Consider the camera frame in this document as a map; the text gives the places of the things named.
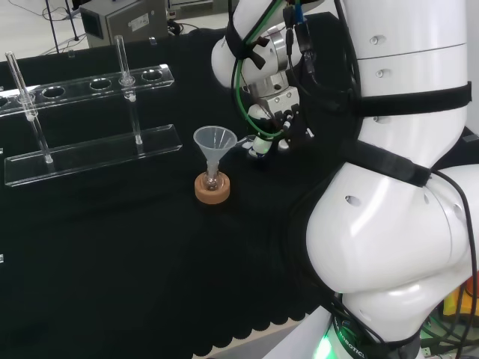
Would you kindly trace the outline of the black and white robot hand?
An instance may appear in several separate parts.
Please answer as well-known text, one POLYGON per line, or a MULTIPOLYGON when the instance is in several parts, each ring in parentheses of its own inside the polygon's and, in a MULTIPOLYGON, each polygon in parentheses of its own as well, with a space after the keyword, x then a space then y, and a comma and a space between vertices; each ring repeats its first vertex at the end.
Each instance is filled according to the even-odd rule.
POLYGON ((275 151, 286 153, 314 138, 301 108, 299 92, 293 86, 263 96, 258 94, 247 115, 256 131, 247 142, 248 154, 253 159, 264 159, 275 151))

